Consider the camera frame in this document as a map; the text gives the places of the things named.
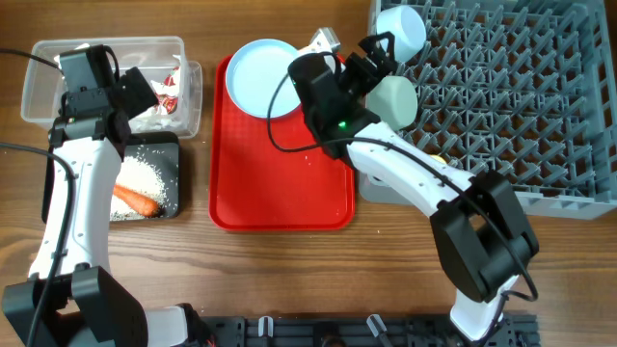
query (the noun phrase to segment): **gray dish rack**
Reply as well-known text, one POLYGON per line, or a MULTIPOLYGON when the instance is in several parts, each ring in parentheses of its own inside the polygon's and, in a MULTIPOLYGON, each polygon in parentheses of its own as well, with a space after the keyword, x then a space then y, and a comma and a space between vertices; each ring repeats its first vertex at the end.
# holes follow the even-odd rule
MULTIPOLYGON (((412 6, 427 42, 397 74, 419 111, 399 133, 449 165, 497 170, 529 215, 593 219, 617 207, 617 91, 602 0, 374 0, 412 6)), ((361 175, 366 200, 407 203, 361 175)))

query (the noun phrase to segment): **wooden table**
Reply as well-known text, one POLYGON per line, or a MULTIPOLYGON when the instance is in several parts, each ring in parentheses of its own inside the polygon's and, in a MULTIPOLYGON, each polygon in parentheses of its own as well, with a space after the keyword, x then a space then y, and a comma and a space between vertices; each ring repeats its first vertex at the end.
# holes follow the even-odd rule
MULTIPOLYGON (((609 3, 615 19, 617 4, 609 3)), ((335 28, 349 53, 366 33, 368 8, 368 0, 0 1, 2 47, 177 35, 203 67, 201 130, 181 144, 183 212, 169 221, 114 224, 109 235, 114 275, 144 307, 188 302, 202 315, 249 316, 448 312, 454 287, 416 209, 358 199, 354 221, 337 232, 234 234, 208 218, 216 65, 255 39, 302 46, 320 26, 335 28)), ((26 65, 0 56, 0 141, 45 148, 43 129, 19 116, 26 65)), ((39 249, 44 168, 37 156, 0 151, 1 290, 26 280, 39 249)), ((540 301, 512 300, 507 309, 538 314, 546 346, 617 344, 617 214, 593 222, 530 220, 541 244, 530 266, 540 301)), ((0 343, 17 341, 2 316, 0 343)))

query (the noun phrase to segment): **red tray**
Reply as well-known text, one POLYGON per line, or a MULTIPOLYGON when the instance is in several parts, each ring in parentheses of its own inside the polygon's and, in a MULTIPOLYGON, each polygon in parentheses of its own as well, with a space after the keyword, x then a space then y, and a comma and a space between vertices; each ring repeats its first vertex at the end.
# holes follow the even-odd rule
MULTIPOLYGON (((245 114, 229 98, 225 74, 216 71, 210 166, 210 219, 229 231, 333 230, 355 213, 354 172, 321 149, 276 150, 266 121, 245 114)), ((300 108, 272 120, 283 147, 313 144, 300 108)))

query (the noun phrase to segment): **carrot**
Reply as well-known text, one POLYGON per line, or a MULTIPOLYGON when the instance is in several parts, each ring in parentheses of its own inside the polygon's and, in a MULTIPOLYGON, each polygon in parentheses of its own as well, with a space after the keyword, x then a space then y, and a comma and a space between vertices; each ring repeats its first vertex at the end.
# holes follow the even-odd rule
POLYGON ((146 218, 155 217, 159 211, 156 201, 118 184, 114 185, 114 195, 146 218))

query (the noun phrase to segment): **light blue plate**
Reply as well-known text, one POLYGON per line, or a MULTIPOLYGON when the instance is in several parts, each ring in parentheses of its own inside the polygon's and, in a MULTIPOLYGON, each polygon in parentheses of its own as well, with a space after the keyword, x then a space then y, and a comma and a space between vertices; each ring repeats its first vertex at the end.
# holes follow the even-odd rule
MULTIPOLYGON (((281 40, 255 40, 240 48, 229 61, 228 93, 245 113, 265 119, 274 91, 298 57, 298 50, 281 40)), ((272 118, 284 116, 300 105, 296 90, 287 78, 272 109, 272 118)))

